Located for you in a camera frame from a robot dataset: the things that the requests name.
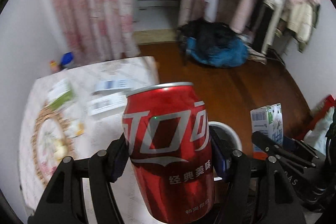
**wall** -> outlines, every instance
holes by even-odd
[[[274,48],[280,52],[284,39]],[[321,0],[319,22],[303,53],[292,39],[282,58],[312,109],[327,95],[336,96],[336,9],[330,0]]]
[[[49,62],[63,53],[43,1],[9,0],[0,14],[0,188],[24,223],[17,160],[21,120],[35,79],[48,75]]]

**brown floor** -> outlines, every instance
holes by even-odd
[[[161,83],[190,81],[205,102],[209,121],[223,122],[252,153],[250,110],[281,103],[286,136],[295,136],[310,119],[309,108],[288,71],[277,61],[247,61],[237,68],[213,68],[190,60],[183,66],[177,43],[141,45],[142,56],[154,56]]]

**silver bolt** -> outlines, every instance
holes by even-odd
[[[99,157],[104,157],[106,154],[107,154],[106,150],[99,150],[97,153]]]
[[[67,157],[65,157],[64,159],[63,159],[63,162],[65,163],[65,164],[67,164],[68,162],[70,162],[71,161],[71,157],[69,157],[69,156],[67,156]]]
[[[233,150],[232,154],[233,156],[240,157],[243,153],[240,150]]]
[[[271,163],[276,163],[277,159],[274,156],[270,156],[268,157],[268,161],[270,161]]]

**table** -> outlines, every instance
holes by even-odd
[[[137,57],[83,66],[61,71],[37,79],[31,89],[21,125],[19,144],[19,172],[22,194],[26,206],[35,210],[45,186],[57,166],[53,158],[53,141],[69,126],[73,111],[50,112],[45,107],[48,91],[60,80],[67,78],[76,94],[79,118],[83,120],[84,133],[76,138],[65,138],[68,153],[75,160],[91,157],[107,149],[112,140],[123,132],[122,113],[102,119],[87,115],[87,103],[101,95],[94,95],[94,86],[101,80],[133,79],[135,88],[159,83],[156,63],[152,57]],[[84,198],[89,223],[97,223],[93,210],[88,179],[83,179]],[[125,223],[159,223],[148,213],[128,161],[124,174],[114,184],[120,213]]]

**soda can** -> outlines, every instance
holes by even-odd
[[[123,128],[149,213],[169,224],[193,222],[214,203],[208,117],[192,83],[127,94]]]

